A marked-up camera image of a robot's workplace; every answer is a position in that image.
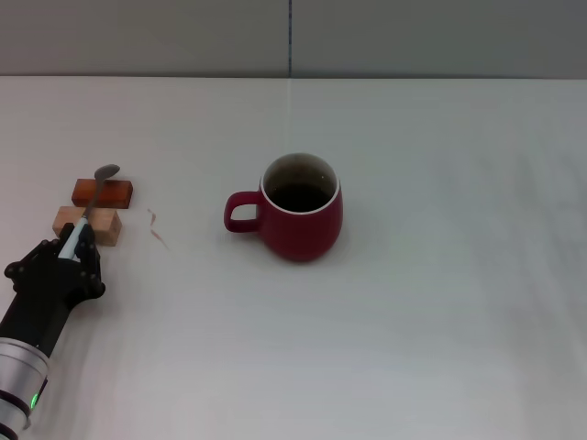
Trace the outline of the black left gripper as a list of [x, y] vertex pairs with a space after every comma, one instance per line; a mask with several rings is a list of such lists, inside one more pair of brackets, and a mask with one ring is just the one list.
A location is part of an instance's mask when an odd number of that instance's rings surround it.
[[57, 259], [59, 239], [44, 239], [21, 260], [6, 266], [15, 298], [1, 321], [1, 337], [15, 339], [49, 357], [72, 310], [105, 293], [94, 230], [85, 225], [74, 255]]

